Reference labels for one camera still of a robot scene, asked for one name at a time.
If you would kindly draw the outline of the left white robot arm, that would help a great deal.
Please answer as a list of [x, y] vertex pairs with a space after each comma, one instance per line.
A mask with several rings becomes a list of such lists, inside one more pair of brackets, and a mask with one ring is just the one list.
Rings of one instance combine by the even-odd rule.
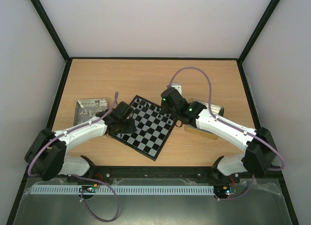
[[41, 130], [24, 157], [29, 165], [28, 175], [48, 181], [58, 175], [88, 174], [93, 163], [85, 156], [74, 157], [68, 152], [90, 139], [110, 133], [135, 133], [133, 114], [133, 108], [127, 103], [113, 103], [108, 110], [71, 128], [55, 132], [49, 128]]

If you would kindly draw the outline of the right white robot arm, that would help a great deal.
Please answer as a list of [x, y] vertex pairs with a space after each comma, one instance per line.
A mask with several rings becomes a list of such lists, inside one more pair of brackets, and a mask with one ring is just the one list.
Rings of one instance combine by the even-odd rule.
[[173, 115], [184, 125], [213, 133], [240, 149], [239, 154], [221, 156], [216, 160], [212, 170], [215, 181], [223, 182], [234, 173], [249, 172], [263, 176], [273, 170], [271, 165], [276, 157], [276, 149], [269, 130], [238, 125], [213, 113], [207, 103], [188, 103], [173, 87], [162, 92], [161, 111]]

